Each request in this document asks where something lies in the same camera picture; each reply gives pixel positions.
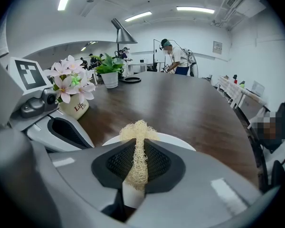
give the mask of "black mesh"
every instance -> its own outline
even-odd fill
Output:
[[[162,176],[171,167],[170,158],[146,142],[144,143],[144,151],[148,156],[148,181]]]
[[[131,145],[111,156],[105,163],[106,167],[121,179],[125,179],[132,168],[135,145]]]
[[[92,172],[104,187],[122,189],[122,183],[133,166],[135,143],[136,139],[121,142],[120,146],[98,156],[92,162]],[[148,183],[145,193],[171,190],[182,179],[186,170],[183,160],[178,155],[156,143],[144,140],[145,153],[148,156]]]
[[[64,121],[61,120],[57,120],[55,119],[53,121],[53,125],[52,125],[53,130],[60,134],[61,136],[67,138],[70,141],[73,141],[75,143],[78,143],[82,146],[84,146],[85,144],[81,141],[81,139],[78,137],[78,135],[76,134],[76,132],[73,130],[73,128],[67,124]]]
[[[66,119],[56,117],[49,120],[47,124],[47,128],[50,133],[57,138],[80,149],[92,147],[85,141],[77,129]]]

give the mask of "loofah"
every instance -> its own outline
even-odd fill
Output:
[[[135,124],[126,125],[119,133],[120,140],[135,138],[136,145],[133,155],[133,167],[127,175],[125,181],[137,190],[144,190],[148,182],[148,168],[146,160],[148,157],[144,153],[144,139],[159,140],[157,132],[148,127],[144,120],[139,120]]]

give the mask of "artificial flower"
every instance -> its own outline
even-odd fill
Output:
[[[90,80],[92,79],[92,75],[93,75],[93,71],[92,70],[87,70],[87,69],[85,70],[85,76],[87,78],[87,84],[88,85],[92,84],[90,82]]]
[[[67,65],[68,65],[68,68],[70,70],[72,70],[74,73],[77,73],[79,74],[80,72],[84,72],[85,70],[80,66],[80,64],[82,64],[82,61],[81,60],[76,60],[71,56],[69,55],[67,57]]]
[[[79,93],[79,102],[83,103],[85,99],[93,100],[94,96],[91,91],[95,90],[95,85],[93,83],[87,85],[87,78],[83,77],[80,84],[75,86],[76,93]]]
[[[77,91],[70,87],[72,83],[72,77],[68,76],[63,81],[60,77],[54,77],[55,84],[59,87],[57,90],[57,98],[61,97],[62,101],[65,103],[70,103],[71,96],[77,93]]]
[[[67,65],[62,66],[61,63],[54,63],[51,67],[51,70],[46,69],[43,72],[45,73],[46,76],[56,77],[63,74],[69,75],[71,74],[72,71],[70,69],[67,69]]]

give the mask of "white flower pot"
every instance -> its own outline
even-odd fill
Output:
[[[79,102],[79,94],[72,95],[70,103],[61,102],[59,103],[59,109],[63,113],[75,118],[78,120],[89,108],[89,103],[85,99],[85,101],[80,104]]]
[[[118,73],[108,73],[108,74],[101,74],[101,77],[103,78],[105,87],[107,89],[112,89],[118,86]]]

